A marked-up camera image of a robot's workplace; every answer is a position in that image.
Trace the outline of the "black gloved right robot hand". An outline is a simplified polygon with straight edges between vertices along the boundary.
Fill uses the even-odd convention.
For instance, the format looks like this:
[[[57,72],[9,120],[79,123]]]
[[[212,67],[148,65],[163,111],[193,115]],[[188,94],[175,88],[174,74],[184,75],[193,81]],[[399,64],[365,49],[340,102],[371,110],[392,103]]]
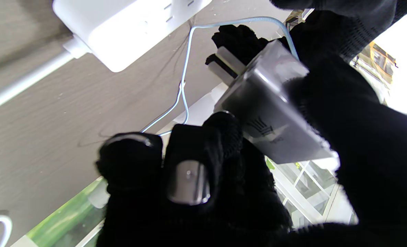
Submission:
[[[334,56],[288,84],[338,153],[337,182],[358,223],[293,228],[264,155],[218,112],[161,137],[118,133],[98,151],[110,194],[98,247],[407,247],[407,115],[382,105]]]

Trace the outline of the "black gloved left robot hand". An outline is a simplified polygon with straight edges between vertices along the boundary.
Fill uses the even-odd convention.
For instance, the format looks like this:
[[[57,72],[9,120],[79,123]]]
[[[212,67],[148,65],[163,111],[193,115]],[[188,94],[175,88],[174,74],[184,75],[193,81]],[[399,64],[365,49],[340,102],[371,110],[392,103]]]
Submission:
[[[289,31],[298,57],[311,67],[332,55],[351,61],[368,44],[407,14],[407,0],[269,0],[283,10],[314,9]],[[246,25],[223,25],[212,35],[247,65],[271,41]]]

